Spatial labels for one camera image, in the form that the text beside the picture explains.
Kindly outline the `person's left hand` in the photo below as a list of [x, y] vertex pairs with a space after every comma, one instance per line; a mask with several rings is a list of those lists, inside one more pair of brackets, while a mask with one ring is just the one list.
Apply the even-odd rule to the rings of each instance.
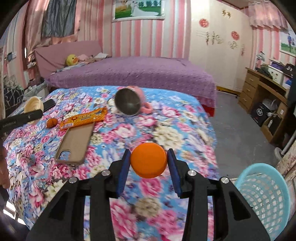
[[9, 172], [6, 163], [6, 149], [3, 146], [1, 146], [0, 184], [5, 189], [10, 187]]

